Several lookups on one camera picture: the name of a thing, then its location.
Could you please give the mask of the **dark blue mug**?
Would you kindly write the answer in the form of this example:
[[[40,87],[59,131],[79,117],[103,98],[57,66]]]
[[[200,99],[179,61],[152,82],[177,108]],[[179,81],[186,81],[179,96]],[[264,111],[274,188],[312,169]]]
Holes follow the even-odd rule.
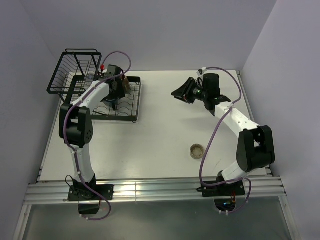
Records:
[[[106,106],[109,106],[110,108],[112,108],[113,111],[116,111],[119,100],[120,100],[119,98],[116,98],[116,99],[108,99],[107,97],[105,97],[105,98],[102,100],[102,102],[103,102]]]

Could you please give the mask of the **brown ribbed mug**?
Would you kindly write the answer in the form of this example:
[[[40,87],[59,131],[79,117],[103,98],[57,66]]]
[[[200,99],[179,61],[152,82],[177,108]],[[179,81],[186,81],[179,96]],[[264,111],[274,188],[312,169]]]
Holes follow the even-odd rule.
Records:
[[[125,76],[125,75],[122,77],[122,87],[123,87],[123,90],[126,94],[128,94],[131,90],[130,89],[130,82],[129,82],[127,76]]]

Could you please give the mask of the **clear glass tumbler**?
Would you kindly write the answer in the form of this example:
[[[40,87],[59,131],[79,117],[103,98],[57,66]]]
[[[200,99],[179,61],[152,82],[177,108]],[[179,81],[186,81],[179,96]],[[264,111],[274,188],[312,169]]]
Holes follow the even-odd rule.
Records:
[[[92,82],[96,81],[97,80],[97,77],[96,75],[92,72],[92,73],[88,73],[86,75],[86,78],[85,78],[86,82],[88,82],[89,84],[91,84]]]

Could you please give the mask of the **small beige stone bowl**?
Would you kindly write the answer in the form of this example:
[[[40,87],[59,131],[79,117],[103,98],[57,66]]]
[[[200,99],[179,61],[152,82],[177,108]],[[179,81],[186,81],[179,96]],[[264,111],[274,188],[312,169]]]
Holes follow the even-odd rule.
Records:
[[[190,147],[189,153],[193,159],[199,160],[204,156],[205,149],[201,144],[196,143]]]

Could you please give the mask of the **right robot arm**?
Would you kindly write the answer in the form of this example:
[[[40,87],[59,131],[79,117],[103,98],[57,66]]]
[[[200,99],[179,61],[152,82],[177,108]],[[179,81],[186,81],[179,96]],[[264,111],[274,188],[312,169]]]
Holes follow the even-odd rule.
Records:
[[[201,185],[205,188],[216,187],[220,194],[227,195],[233,190],[234,183],[244,180],[252,171],[275,162],[271,128],[247,118],[233,101],[221,94],[218,74],[206,73],[198,79],[190,77],[171,96],[187,104],[203,102],[205,109],[219,119],[212,133],[213,138],[221,124],[226,124],[237,137],[235,161],[219,173],[215,183],[202,180]]]

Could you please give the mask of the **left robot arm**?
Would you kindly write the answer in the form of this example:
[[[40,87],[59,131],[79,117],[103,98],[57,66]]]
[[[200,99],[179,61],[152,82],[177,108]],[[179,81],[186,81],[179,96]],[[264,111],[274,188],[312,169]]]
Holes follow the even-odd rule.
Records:
[[[74,177],[69,201],[111,200],[114,185],[97,184],[90,157],[90,142],[94,135],[92,113],[102,102],[114,103],[125,96],[125,71],[116,65],[102,69],[88,89],[59,110],[59,136],[67,145],[73,162]]]

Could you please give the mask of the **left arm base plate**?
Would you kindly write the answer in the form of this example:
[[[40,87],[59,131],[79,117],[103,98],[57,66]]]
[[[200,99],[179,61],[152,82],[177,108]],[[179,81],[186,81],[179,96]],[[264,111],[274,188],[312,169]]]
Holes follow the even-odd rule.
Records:
[[[96,185],[93,190],[103,196],[105,199],[112,200],[114,194],[113,184],[99,184]],[[88,188],[82,186],[81,188],[76,188],[73,185],[69,189],[67,200],[69,202],[84,202],[84,201],[99,201],[102,198],[93,193]]]

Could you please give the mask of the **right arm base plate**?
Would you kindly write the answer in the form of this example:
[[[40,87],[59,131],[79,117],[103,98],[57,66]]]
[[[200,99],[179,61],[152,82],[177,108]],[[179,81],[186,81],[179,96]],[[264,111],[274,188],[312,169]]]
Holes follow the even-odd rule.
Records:
[[[224,183],[211,187],[201,184],[196,191],[201,193],[203,197],[236,197],[244,196],[246,194],[242,181],[237,181],[235,183]]]

